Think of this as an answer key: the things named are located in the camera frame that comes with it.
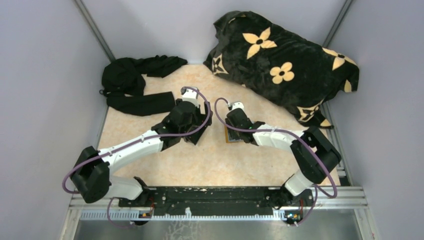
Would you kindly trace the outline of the yellow leather card holder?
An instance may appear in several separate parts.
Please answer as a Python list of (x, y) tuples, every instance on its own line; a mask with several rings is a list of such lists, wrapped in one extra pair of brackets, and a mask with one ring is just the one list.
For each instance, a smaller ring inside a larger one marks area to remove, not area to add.
[(236, 133), (236, 131), (229, 129), (227, 126), (224, 127), (225, 130), (225, 141), (228, 144), (232, 143), (243, 143), (244, 140)]

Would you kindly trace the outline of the black plastic card bin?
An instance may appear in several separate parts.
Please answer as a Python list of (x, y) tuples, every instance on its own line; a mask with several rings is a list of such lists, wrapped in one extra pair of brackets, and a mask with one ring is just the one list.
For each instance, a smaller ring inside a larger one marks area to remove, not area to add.
[(202, 127), (199, 131), (197, 131), (197, 132), (195, 132), (195, 133), (193, 133), (193, 134), (190, 134), (190, 135), (184, 136), (184, 137), (183, 137), (184, 141), (185, 141), (186, 143), (191, 143), (191, 144), (193, 144), (193, 145), (197, 145), (197, 143), (199, 142), (199, 140), (200, 140), (201, 136), (202, 136), (202, 135), (203, 135), (203, 133), (205, 132), (206, 128), (207, 128), (207, 127), (206, 127), (206, 126), (204, 126), (204, 127)]

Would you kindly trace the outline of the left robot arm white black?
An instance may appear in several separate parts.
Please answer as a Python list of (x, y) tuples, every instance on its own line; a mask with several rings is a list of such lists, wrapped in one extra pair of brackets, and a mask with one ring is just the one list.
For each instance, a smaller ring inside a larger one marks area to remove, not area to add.
[(191, 101), (178, 99), (176, 106), (158, 124), (142, 135), (101, 150), (84, 148), (69, 175), (85, 203), (103, 198), (130, 200), (138, 207), (149, 203), (150, 193), (139, 177), (117, 177), (114, 172), (151, 154), (163, 152), (181, 140), (196, 145), (212, 123), (211, 106), (204, 102), (205, 113)]

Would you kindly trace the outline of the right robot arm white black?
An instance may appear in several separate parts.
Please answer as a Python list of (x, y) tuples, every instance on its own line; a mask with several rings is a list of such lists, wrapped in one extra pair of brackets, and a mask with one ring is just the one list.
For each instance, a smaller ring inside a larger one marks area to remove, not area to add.
[(304, 131), (290, 131), (270, 126), (262, 121), (251, 121), (243, 108), (231, 109), (225, 118), (231, 135), (247, 144), (276, 148), (291, 152), (299, 170), (282, 185), (281, 199), (287, 206), (295, 206), (301, 193), (328, 179), (335, 190), (331, 171), (341, 161), (341, 155), (316, 127)]

